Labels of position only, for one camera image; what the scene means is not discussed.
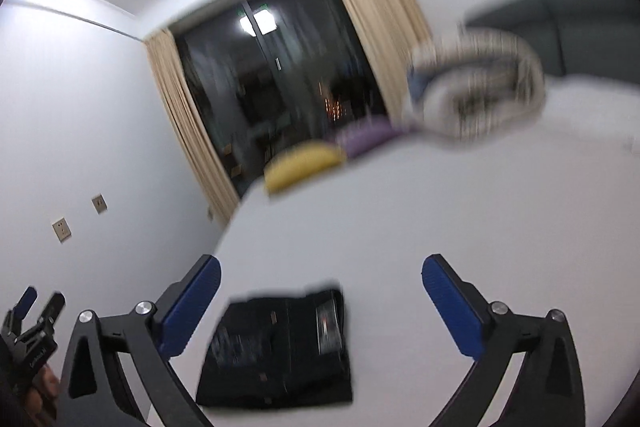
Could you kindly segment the person left hand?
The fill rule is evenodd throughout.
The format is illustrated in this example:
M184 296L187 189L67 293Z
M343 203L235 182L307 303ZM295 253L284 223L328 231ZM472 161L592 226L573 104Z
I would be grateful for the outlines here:
M23 400L23 407L36 426L54 426L58 413L60 380L49 364L41 367Z

